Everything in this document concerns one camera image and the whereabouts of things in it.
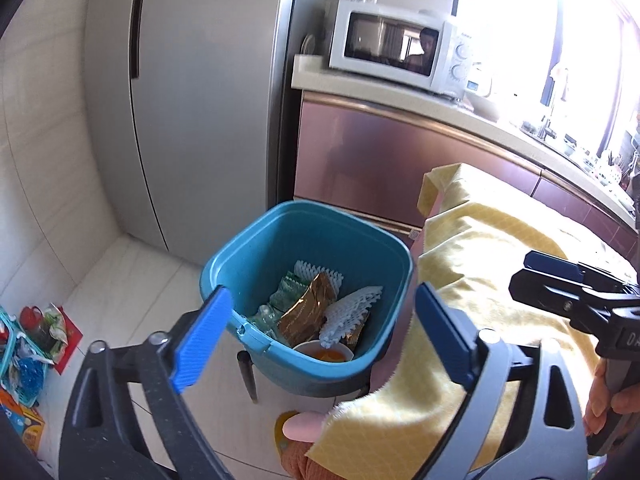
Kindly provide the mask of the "right hand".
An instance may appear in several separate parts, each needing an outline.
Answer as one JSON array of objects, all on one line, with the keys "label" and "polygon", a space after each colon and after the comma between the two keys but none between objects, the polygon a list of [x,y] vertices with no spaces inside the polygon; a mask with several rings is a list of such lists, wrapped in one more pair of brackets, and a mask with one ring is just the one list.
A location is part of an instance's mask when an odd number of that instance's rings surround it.
[{"label": "right hand", "polygon": [[588,403],[582,418],[587,437],[598,434],[603,429],[610,408],[621,415],[636,414],[640,410],[640,386],[633,385],[618,393],[610,393],[605,383],[607,368],[608,361],[600,359],[594,371]]}]

